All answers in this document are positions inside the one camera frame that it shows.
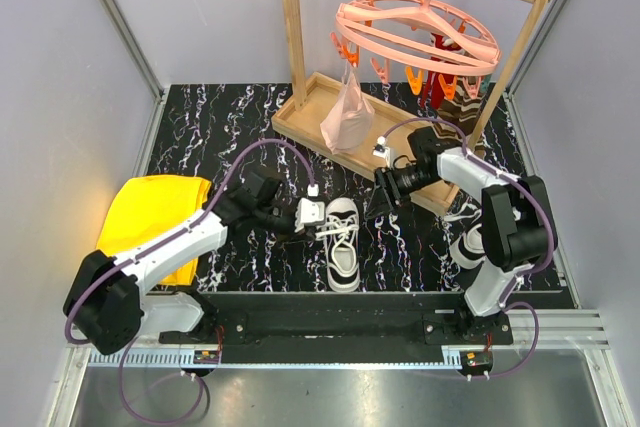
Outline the pink round clip hanger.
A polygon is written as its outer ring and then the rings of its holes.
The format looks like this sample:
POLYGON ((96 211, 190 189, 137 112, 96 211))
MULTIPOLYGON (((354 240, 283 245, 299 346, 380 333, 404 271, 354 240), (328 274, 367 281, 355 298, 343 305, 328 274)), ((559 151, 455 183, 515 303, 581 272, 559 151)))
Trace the pink round clip hanger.
POLYGON ((335 15, 330 38, 338 55, 357 67, 360 51, 371 55, 381 81, 389 80, 393 63, 404 67, 414 94, 419 94, 429 71, 454 75, 472 99, 480 96, 500 63, 501 49, 493 34, 476 18, 439 0, 352 0, 335 15), (462 54, 437 49, 430 35, 450 38, 462 54))

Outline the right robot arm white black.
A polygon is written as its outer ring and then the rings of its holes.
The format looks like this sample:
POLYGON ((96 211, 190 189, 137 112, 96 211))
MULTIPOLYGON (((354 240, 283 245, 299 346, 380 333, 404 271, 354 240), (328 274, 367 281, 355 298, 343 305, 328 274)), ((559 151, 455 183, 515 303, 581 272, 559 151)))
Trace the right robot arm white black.
POLYGON ((385 164, 374 171, 367 219, 387 215, 410 201, 413 193, 440 181, 451 183, 479 203, 481 214, 450 250, 455 263, 479 270, 465 290, 465 311, 454 318, 454 331, 476 343, 490 330, 488 317, 536 268, 546 267, 557 247, 553 215, 544 181, 518 177, 491 166, 464 141, 439 139, 429 127, 407 137, 411 153, 397 166, 387 138, 377 139, 373 154, 385 164))

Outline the black white sneaker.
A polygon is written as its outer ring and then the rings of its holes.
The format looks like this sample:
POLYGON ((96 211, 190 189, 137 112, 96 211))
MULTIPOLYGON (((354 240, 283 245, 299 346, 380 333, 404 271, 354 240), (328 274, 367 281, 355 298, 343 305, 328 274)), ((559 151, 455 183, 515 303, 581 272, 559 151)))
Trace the black white sneaker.
POLYGON ((354 292, 359 286, 359 225, 355 202, 340 197, 326 206, 325 221, 316 228, 316 239, 324 246, 328 285, 334 292, 354 292))
POLYGON ((480 214, 449 244, 449 256, 452 263, 463 270, 474 270, 486 259, 480 214))

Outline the brown striped sock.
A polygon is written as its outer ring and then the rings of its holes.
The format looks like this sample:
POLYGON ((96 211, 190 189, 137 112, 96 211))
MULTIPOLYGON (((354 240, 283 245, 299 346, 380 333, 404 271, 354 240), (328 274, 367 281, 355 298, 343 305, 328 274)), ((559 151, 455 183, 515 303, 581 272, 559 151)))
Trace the brown striped sock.
MULTIPOLYGON (((439 119, 455 125, 466 137, 469 137, 478 121, 485 103, 483 96, 472 99, 466 92, 456 92, 453 99, 442 101, 438 110, 434 110, 439 119)), ((459 140, 457 131, 448 124, 435 123, 433 129, 439 139, 459 140)))

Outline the pink hanging cloth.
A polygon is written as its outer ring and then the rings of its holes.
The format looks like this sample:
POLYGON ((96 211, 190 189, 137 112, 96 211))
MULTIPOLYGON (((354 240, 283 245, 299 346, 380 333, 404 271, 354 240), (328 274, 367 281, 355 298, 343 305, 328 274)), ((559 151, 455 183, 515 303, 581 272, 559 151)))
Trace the pink hanging cloth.
POLYGON ((364 97, 357 69, 348 63, 336 103, 320 124, 322 137, 331 153, 350 152, 367 138, 375 110, 364 97))

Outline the yellow cloth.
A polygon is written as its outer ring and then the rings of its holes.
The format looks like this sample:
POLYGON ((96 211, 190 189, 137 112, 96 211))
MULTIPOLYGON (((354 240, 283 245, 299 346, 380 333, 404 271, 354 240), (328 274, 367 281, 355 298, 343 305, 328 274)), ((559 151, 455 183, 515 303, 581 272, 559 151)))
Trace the yellow cloth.
POLYGON ((211 182, 201 177, 151 175, 128 180, 115 196, 96 248, 114 257, 142 246, 201 210, 211 182))

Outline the red hanging garment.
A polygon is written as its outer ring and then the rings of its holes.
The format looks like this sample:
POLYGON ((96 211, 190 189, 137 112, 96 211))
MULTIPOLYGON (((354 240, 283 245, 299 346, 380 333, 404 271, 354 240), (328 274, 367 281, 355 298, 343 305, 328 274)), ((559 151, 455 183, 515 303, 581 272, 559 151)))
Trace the red hanging garment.
MULTIPOLYGON (((431 34, 430 39, 432 45, 437 49, 457 54, 463 53, 463 49, 458 44, 443 35, 431 34)), ((423 83, 420 107, 427 109, 427 106, 430 106, 432 109, 438 110, 445 99, 445 94, 451 92, 451 87, 456 82, 457 78, 454 75, 429 71, 427 80, 423 83)))

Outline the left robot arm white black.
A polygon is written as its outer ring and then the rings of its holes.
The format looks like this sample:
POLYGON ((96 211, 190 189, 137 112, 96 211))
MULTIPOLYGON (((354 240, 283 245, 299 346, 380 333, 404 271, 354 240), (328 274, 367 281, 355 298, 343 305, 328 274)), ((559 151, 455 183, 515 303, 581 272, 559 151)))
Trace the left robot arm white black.
POLYGON ((219 250, 242 227, 293 235, 315 211, 307 198, 278 205, 278 178, 264 171, 214 195, 177 226, 115 255, 95 250, 82 261, 63 305, 71 343, 88 343, 103 355, 141 335, 184 333, 196 343, 216 329, 216 309, 195 294, 154 294, 154 287, 189 261, 219 250))

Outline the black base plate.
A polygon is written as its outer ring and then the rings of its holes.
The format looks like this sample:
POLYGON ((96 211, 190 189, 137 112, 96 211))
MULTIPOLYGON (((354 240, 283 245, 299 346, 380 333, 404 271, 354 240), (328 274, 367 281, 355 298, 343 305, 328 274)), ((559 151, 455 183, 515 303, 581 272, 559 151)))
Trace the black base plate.
POLYGON ((267 337, 401 337, 430 345, 513 343, 506 314, 474 318, 460 293, 222 292, 199 294, 229 345, 267 337))

